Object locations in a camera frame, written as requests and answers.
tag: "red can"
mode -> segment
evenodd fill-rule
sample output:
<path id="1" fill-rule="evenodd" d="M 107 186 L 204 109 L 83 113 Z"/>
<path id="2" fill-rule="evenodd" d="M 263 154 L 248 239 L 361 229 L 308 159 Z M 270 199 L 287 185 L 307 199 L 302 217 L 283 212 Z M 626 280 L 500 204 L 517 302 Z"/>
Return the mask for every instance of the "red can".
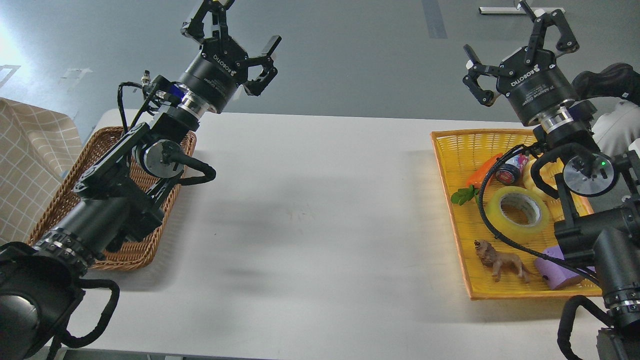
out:
<path id="1" fill-rule="evenodd" d="M 508 159 L 505 164 L 495 172 L 495 179 L 505 185 L 515 184 L 522 177 L 522 169 L 529 162 L 529 157 L 519 154 Z"/>

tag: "beige checkered fabric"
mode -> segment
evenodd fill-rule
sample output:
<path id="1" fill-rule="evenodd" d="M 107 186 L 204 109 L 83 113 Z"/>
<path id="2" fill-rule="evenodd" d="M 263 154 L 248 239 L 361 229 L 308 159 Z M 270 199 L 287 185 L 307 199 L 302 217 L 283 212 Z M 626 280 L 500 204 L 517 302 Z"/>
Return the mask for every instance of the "beige checkered fabric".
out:
<path id="1" fill-rule="evenodd" d="M 0 243 L 26 240 L 81 149 L 68 116 L 0 98 Z"/>

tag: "toy lion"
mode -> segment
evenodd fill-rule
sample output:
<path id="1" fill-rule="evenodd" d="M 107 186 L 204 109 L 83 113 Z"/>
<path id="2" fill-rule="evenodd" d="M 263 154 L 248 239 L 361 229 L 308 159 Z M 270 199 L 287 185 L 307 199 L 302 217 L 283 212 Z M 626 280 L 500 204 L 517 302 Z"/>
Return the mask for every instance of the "toy lion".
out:
<path id="1" fill-rule="evenodd" d="M 502 267 L 512 264 L 516 270 L 518 270 L 518 277 L 524 279 L 524 282 L 529 282 L 529 275 L 527 275 L 527 273 L 531 274 L 531 272 L 524 267 L 519 256 L 510 252 L 496 251 L 493 245 L 486 240 L 476 240 L 474 241 L 474 245 L 476 247 L 476 255 L 478 255 L 482 264 L 493 268 L 492 276 L 496 282 L 500 281 Z"/>

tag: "purple sponge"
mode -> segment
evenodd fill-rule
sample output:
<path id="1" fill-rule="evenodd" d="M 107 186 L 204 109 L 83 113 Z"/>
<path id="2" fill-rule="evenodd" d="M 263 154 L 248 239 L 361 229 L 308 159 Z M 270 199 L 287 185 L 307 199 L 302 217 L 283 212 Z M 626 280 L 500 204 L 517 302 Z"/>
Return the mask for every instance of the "purple sponge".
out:
<path id="1" fill-rule="evenodd" d="M 564 259 L 560 246 L 549 247 L 542 253 L 553 258 Z M 551 290 L 560 290 L 567 286 L 576 285 L 584 278 L 571 270 L 567 270 L 549 260 L 536 259 L 533 264 L 536 266 L 542 278 L 547 282 Z"/>

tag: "green leaf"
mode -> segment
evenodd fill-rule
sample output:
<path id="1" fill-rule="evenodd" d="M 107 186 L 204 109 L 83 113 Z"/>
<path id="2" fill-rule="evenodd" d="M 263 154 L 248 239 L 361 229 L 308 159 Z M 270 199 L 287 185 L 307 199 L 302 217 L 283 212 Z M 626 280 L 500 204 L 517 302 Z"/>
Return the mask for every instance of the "green leaf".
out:
<path id="1" fill-rule="evenodd" d="M 473 199 L 477 195 L 477 189 L 473 185 L 468 188 L 460 188 L 457 192 L 451 194 L 451 202 L 453 204 L 462 205 L 465 202 Z"/>

